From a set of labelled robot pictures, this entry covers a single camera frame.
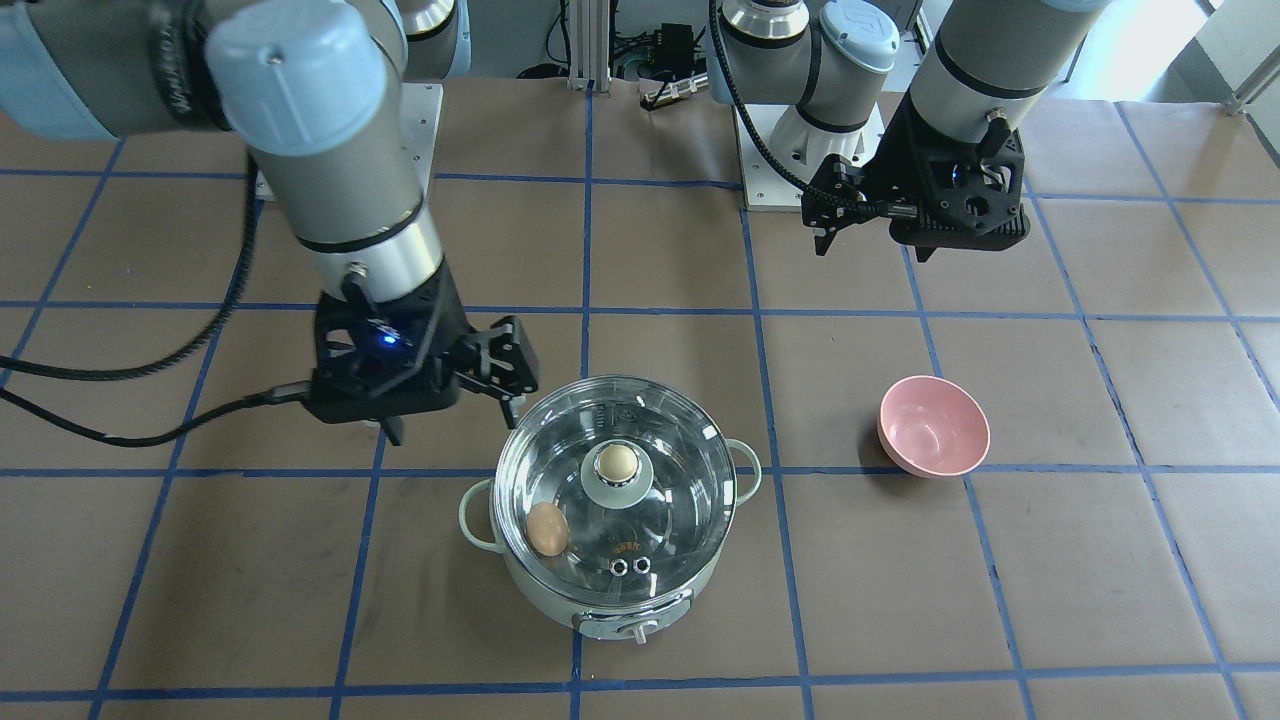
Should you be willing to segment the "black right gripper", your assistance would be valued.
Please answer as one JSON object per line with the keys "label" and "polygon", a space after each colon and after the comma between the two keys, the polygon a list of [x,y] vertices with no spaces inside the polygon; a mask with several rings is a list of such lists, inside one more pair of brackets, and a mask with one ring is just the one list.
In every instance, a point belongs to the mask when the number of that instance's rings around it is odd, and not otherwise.
{"label": "black right gripper", "polygon": [[[407,295],[372,296],[372,272],[351,263],[337,297],[324,295],[315,314],[315,396],[375,400],[413,386],[438,395],[449,382],[445,355],[468,392],[494,398],[515,429],[529,396],[540,389],[540,361],[524,323],[503,316],[474,331],[448,263]],[[393,447],[404,443],[404,419],[378,419]]]}

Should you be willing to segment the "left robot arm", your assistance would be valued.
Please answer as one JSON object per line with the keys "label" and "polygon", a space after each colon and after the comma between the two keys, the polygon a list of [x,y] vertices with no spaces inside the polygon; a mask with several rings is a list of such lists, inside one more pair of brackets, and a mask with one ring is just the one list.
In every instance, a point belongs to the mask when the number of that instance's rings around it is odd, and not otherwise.
{"label": "left robot arm", "polygon": [[710,1],[708,70],[764,163],[800,195],[826,255],[886,219],[920,263],[1021,242],[1020,124],[1103,1],[954,1],[874,152],[855,149],[893,68],[897,26],[869,1]]}

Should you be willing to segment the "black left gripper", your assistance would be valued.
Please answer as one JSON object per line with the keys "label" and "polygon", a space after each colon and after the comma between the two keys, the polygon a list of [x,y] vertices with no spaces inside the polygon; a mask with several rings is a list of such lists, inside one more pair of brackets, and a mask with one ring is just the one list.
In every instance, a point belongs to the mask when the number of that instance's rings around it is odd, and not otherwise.
{"label": "black left gripper", "polygon": [[[836,234],[881,215],[893,202],[916,206],[916,225],[996,231],[1016,220],[1015,129],[1004,108],[980,114],[978,140],[956,140],[931,126],[905,95],[884,128],[867,173],[837,152],[824,156],[801,195],[801,222],[823,258]],[[916,263],[938,249],[915,245]]]}

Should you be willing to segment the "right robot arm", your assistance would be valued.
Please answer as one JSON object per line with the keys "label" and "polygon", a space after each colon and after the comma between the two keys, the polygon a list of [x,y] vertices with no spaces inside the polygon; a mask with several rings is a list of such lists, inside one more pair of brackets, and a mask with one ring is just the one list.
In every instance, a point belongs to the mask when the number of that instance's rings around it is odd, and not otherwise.
{"label": "right robot arm", "polygon": [[401,124],[404,82],[468,64],[462,1],[5,1],[3,110],[50,140],[166,131],[246,143],[241,250],[227,296],[192,340],[132,368],[3,359],[74,382],[152,375],[202,348],[238,307],[256,249],[264,179],[323,284],[306,380],[247,395],[160,436],[77,424],[10,391],[3,400],[115,447],[165,445],[230,413],[300,404],[326,424],[374,421],[393,445],[406,415],[494,398],[506,425],[538,391],[538,359],[515,316],[468,323]]}

